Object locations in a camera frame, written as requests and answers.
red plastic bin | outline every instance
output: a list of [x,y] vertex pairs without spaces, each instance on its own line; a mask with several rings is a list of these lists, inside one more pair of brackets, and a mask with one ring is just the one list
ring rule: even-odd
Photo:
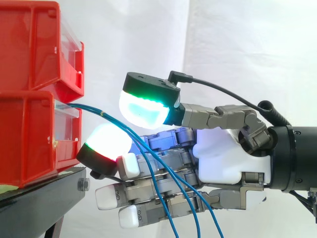
[[45,90],[68,103],[84,95],[84,45],[54,1],[0,1],[0,90]]
[[0,92],[0,118],[0,184],[24,187],[79,163],[81,111],[50,92]]

black cylindrical motor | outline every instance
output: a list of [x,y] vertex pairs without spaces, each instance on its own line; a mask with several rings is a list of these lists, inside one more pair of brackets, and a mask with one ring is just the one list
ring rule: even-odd
[[317,188],[317,127],[270,127],[271,152],[269,188],[284,192]]

white fingertip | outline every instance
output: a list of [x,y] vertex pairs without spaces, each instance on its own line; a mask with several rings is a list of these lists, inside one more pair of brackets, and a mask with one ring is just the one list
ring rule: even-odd
[[95,195],[99,210],[114,209],[118,205],[113,185],[98,188]]
[[140,174],[138,160],[134,153],[123,155],[122,161],[128,179],[134,178]]
[[139,227],[139,216],[135,205],[121,208],[119,211],[119,222],[122,228]]

black cable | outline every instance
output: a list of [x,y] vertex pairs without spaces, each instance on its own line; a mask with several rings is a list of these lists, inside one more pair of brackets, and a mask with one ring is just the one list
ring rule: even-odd
[[299,195],[297,192],[295,191],[290,191],[289,194],[292,194],[294,197],[296,197],[299,201],[304,202],[305,204],[307,204],[308,206],[312,207],[313,203],[310,202],[308,199],[302,197],[301,195]]
[[216,84],[201,80],[201,79],[197,79],[197,78],[190,78],[189,76],[185,77],[186,80],[184,80],[183,82],[194,82],[194,83],[199,83],[214,89],[219,90],[220,92],[223,92],[235,99],[237,99],[238,101],[244,103],[245,105],[247,105],[248,107],[260,112],[260,114],[266,119],[268,120],[272,125],[274,126],[285,126],[285,125],[290,125],[291,123],[284,118],[273,106],[273,104],[270,101],[261,101],[257,106],[250,103],[249,101],[245,100],[244,98],[238,96],[237,94],[223,88],[220,87]]
[[240,97],[239,95],[237,95],[237,94],[235,94],[235,93],[233,93],[233,92],[231,92],[231,91],[229,91],[229,90],[227,90],[227,89],[225,89],[225,88],[223,88],[223,87],[220,87],[220,86],[218,86],[218,85],[216,85],[216,84],[213,84],[213,83],[210,83],[210,82],[201,80],[201,79],[197,79],[197,78],[193,78],[193,82],[194,82],[194,83],[199,83],[199,84],[202,84],[202,85],[205,85],[205,86],[214,88],[214,89],[217,89],[217,90],[219,90],[220,92],[223,92],[223,93],[225,93],[225,94],[228,94],[229,96],[231,96],[231,97],[237,99],[238,101],[244,103],[245,105],[247,105],[247,106],[250,107],[250,108],[253,108],[254,110],[257,110],[257,111],[259,111],[259,112],[264,112],[264,111],[265,111],[265,109],[260,108],[260,107],[258,107],[258,106],[256,106],[256,105],[250,103],[249,101],[245,100],[244,98]]
[[301,201],[301,200],[299,200],[300,201],[300,203],[304,206],[304,207],[306,207],[306,209],[310,212],[310,213],[312,213],[312,214],[314,214],[314,211],[313,211],[313,209],[310,207],[310,206],[308,206],[305,202],[303,202],[303,201]]

cable connector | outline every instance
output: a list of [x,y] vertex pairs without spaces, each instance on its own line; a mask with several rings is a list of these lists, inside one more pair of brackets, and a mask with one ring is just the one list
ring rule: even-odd
[[178,82],[192,83],[193,79],[194,78],[191,75],[187,75],[187,74],[176,72],[176,71],[171,71],[168,77],[168,81],[171,83],[174,83],[175,85],[177,85]]

